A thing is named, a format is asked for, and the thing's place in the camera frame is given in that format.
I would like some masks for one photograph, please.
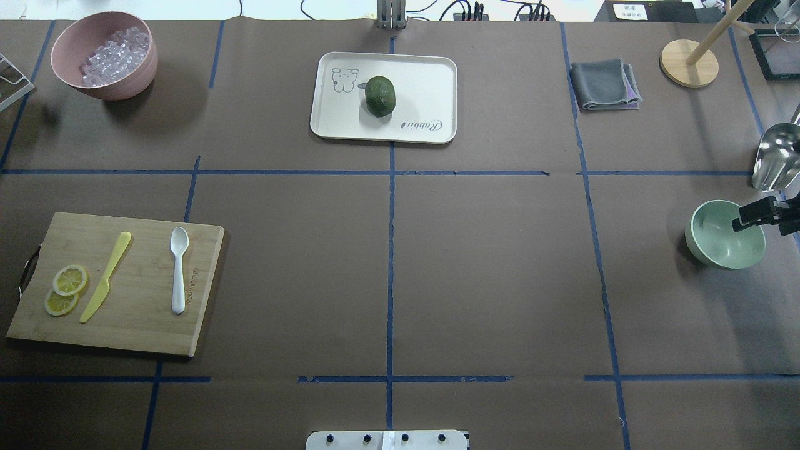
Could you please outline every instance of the wooden stand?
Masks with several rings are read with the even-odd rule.
[[[709,49],[754,1],[737,2],[702,42],[679,39],[667,44],[659,60],[666,76],[686,87],[702,87],[713,82],[719,73],[719,62]]]
[[[730,12],[730,0],[725,0],[725,14],[728,14],[729,12]],[[744,22],[740,22],[740,21],[737,20],[737,21],[734,21],[733,25],[737,26],[739,28],[739,30],[744,30],[747,34],[755,33],[755,30],[750,28]]]

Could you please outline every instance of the folded towel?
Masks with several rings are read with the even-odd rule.
[[[585,110],[637,110],[642,102],[634,69],[621,58],[573,62],[570,77]]]

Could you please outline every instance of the lemon slice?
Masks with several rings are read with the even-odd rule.
[[[78,305],[78,294],[73,295],[59,295],[50,291],[45,296],[45,311],[50,315],[59,317],[60,315],[69,314],[70,311],[75,309]]]
[[[58,271],[53,277],[53,292],[58,295],[69,297],[79,293],[86,282],[89,281],[89,274],[83,266],[71,264]]]

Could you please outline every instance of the white tray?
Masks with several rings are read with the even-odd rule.
[[[469,450],[467,435],[456,430],[314,432],[306,450]]]
[[[375,117],[364,90],[375,75],[394,84],[392,114]],[[448,143],[456,131],[455,63],[438,56],[330,52],[319,59],[311,130],[322,138]]]

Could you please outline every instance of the white plastic spoon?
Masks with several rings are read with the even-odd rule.
[[[183,254],[189,248],[189,235],[183,227],[172,230],[170,250],[175,255],[175,276],[172,281],[172,312],[180,314],[186,308],[186,292],[183,290]]]

